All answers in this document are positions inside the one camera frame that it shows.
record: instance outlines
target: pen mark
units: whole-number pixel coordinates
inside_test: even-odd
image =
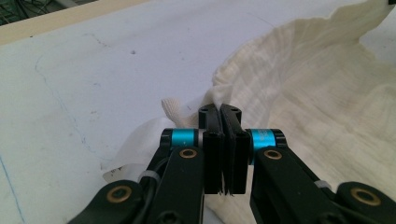
[[[104,48],[111,48],[111,46],[109,46],[107,43],[105,43],[105,42],[103,42],[101,39],[99,39],[95,34],[89,33],[89,34],[85,34],[85,35],[91,36],[93,39],[96,40],[96,42],[97,42],[99,45],[102,45]]]
[[[76,119],[76,117],[69,111],[68,107],[66,106],[66,104],[64,103],[64,100],[61,96],[61,94],[55,89],[53,88],[49,82],[47,81],[47,77],[45,76],[45,74],[43,72],[41,72],[41,67],[39,66],[41,63],[42,58],[46,55],[46,53],[42,54],[40,57],[38,57],[37,61],[35,62],[35,71],[36,73],[41,76],[43,78],[44,84],[47,86],[47,88],[50,90],[51,95],[53,96],[53,98],[59,103],[61,109],[63,112],[65,112],[66,116],[69,118],[69,120],[71,121],[71,124],[74,128],[74,130],[77,132],[77,134],[79,135],[81,144],[87,148],[91,153],[93,153],[97,158],[104,160],[104,161],[110,161],[109,158],[105,158],[102,157],[100,155],[98,155],[96,153],[96,150],[94,150],[93,148],[91,148],[91,146],[87,143],[86,141],[86,137],[85,134],[80,130],[79,125],[78,125],[78,121]]]
[[[267,20],[265,20],[265,19],[259,17],[258,15],[255,15],[255,14],[250,13],[250,12],[248,12],[247,14],[250,15],[250,16],[252,16],[252,17],[254,17],[254,18],[256,18],[256,19],[258,19],[258,20],[260,20],[260,21],[263,21],[263,22],[267,23],[267,24],[270,25],[272,28],[275,28],[275,26],[274,26],[271,22],[269,22],[269,21],[267,21]]]
[[[14,190],[12,184],[11,184],[11,180],[9,179],[8,171],[6,169],[6,166],[3,163],[3,159],[1,158],[1,156],[0,156],[0,163],[1,163],[2,167],[3,167],[4,173],[6,174],[6,179],[7,179],[9,187],[11,188],[12,195],[14,196],[15,204],[17,205],[17,209],[18,209],[18,212],[19,212],[20,217],[22,219],[22,223],[26,223],[25,220],[24,220],[23,214],[22,214],[20,203],[18,202],[17,194],[15,193],[15,190]]]

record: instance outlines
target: blue ring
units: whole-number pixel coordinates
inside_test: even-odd
[[[275,147],[276,139],[271,129],[250,129],[253,143],[253,155],[263,147]]]
[[[194,129],[174,129],[172,131],[173,147],[193,147],[194,146]]]

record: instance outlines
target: brass screw hole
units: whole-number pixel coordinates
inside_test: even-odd
[[[353,188],[350,190],[350,194],[359,202],[365,203],[371,206],[379,206],[381,200],[367,189]]]
[[[181,150],[178,154],[184,159],[191,159],[197,155],[197,151],[195,151],[194,149],[187,148]]]
[[[122,203],[129,199],[132,189],[128,186],[116,186],[107,193],[107,200],[110,203]]]
[[[275,150],[264,151],[264,156],[268,157],[271,160],[280,160],[282,158],[282,154]]]

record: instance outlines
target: wooden edge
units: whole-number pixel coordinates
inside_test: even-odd
[[[0,26],[0,46],[32,35],[39,35],[74,23],[106,15],[148,0],[99,0],[79,7],[70,7],[25,21]]]

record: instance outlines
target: cable tie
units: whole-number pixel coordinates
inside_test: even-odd
[[[314,182],[314,184],[316,184],[320,189],[332,189],[332,186],[325,180],[317,180]]]
[[[140,182],[140,180],[141,180],[143,177],[145,177],[145,176],[146,176],[146,177],[154,178],[154,179],[157,181],[157,186],[160,185],[161,178],[160,178],[160,176],[157,174],[157,172],[152,171],[152,170],[145,170],[145,171],[143,171],[143,173],[139,176],[138,182]]]

